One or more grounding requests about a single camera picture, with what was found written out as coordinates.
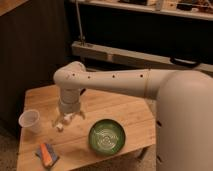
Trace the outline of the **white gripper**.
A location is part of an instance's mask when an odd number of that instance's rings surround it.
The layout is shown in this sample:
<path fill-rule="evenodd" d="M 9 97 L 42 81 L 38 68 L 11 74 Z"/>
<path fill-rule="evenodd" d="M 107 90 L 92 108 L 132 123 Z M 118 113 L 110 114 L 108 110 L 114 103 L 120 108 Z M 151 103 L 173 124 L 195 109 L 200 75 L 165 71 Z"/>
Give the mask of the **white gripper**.
<path fill-rule="evenodd" d="M 67 115 L 69 113 L 75 113 L 78 112 L 78 115 L 82 118 L 85 119 L 86 116 L 83 111 L 80 111 L 81 104 L 79 102 L 74 102 L 74 103 L 65 103 L 63 101 L 58 102 L 58 107 L 59 111 L 63 115 Z M 52 120 L 52 126 L 56 127 L 59 123 L 63 122 L 63 116 L 58 115 Z"/>

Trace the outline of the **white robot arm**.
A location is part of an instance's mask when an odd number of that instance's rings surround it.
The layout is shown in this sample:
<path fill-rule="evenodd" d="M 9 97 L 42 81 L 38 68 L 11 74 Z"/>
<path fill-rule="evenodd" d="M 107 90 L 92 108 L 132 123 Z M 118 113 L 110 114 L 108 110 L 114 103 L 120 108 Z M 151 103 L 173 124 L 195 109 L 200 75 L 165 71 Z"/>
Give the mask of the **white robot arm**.
<path fill-rule="evenodd" d="M 213 171 L 213 77 L 196 70 L 88 72 L 72 62 L 53 76 L 59 111 L 80 110 L 83 88 L 156 101 L 156 171 Z"/>

